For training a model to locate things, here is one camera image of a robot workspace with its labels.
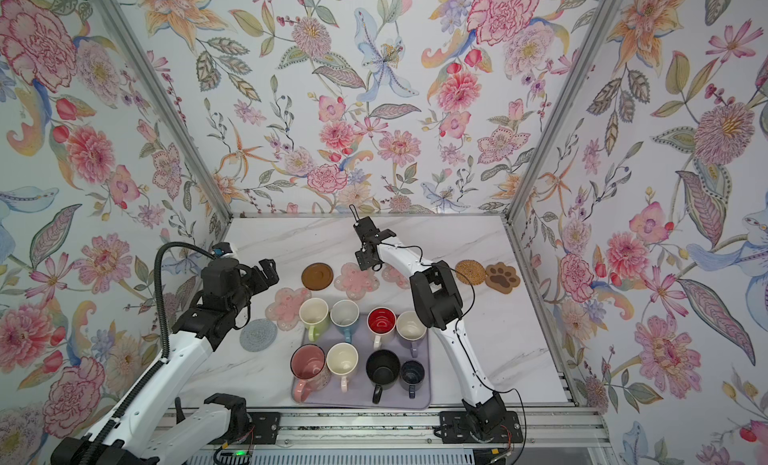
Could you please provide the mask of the brown paw shaped coaster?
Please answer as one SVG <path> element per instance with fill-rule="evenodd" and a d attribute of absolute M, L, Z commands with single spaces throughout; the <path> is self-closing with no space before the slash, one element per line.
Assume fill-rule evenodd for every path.
<path fill-rule="evenodd" d="M 521 284 L 517 270 L 503 262 L 486 266 L 485 274 L 485 284 L 502 294 L 510 294 Z"/>

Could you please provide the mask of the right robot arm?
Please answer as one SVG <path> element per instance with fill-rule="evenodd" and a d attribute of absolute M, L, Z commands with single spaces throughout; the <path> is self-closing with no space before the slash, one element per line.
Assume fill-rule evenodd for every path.
<path fill-rule="evenodd" d="M 443 260 L 427 259 L 421 247 L 402 243 L 392 230 L 377 227 L 369 217 L 355 216 L 353 229 L 360 240 L 355 258 L 361 270 L 378 271 L 389 265 L 408 279 L 413 310 L 434 331 L 456 374 L 468 430 L 488 441 L 502 427 L 507 409 L 470 343 L 465 326 L 468 310 L 456 284 L 458 272 Z"/>

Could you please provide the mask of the pink flower coaster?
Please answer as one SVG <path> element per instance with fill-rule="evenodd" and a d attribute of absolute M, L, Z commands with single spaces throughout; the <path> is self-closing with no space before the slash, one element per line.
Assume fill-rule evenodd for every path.
<path fill-rule="evenodd" d="M 356 263 L 346 263 L 334 280 L 334 287 L 352 301 L 362 300 L 367 293 L 375 292 L 380 282 L 372 270 L 361 271 Z"/>
<path fill-rule="evenodd" d="M 409 278 L 389 264 L 384 265 L 381 277 L 385 282 L 397 285 L 400 289 L 408 290 L 410 288 Z"/>
<path fill-rule="evenodd" d="M 274 322 L 281 331 L 294 329 L 300 321 L 301 305 L 312 297 L 306 288 L 282 288 L 275 294 L 274 301 L 265 310 L 265 318 Z"/>

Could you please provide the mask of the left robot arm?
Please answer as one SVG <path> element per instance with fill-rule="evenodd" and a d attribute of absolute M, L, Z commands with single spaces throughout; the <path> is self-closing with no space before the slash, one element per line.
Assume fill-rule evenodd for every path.
<path fill-rule="evenodd" d="M 241 263 L 234 248 L 216 244 L 201 271 L 202 287 L 173 323 L 158 304 L 161 352 L 126 395 L 80 438 L 65 438 L 54 449 L 54 464 L 183 464 L 206 445 L 248 439 L 257 425 L 244 398 L 215 393 L 191 416 L 180 417 L 161 436 L 157 425 L 197 369 L 236 329 L 254 296 L 279 282 L 277 265 L 262 259 Z"/>

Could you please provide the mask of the woven rattan round coaster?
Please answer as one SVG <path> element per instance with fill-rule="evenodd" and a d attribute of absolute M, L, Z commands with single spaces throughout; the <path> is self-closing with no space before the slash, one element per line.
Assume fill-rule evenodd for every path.
<path fill-rule="evenodd" d="M 485 267 L 475 260 L 461 260 L 454 267 L 457 279 L 466 285 L 477 286 L 483 284 L 486 279 Z"/>

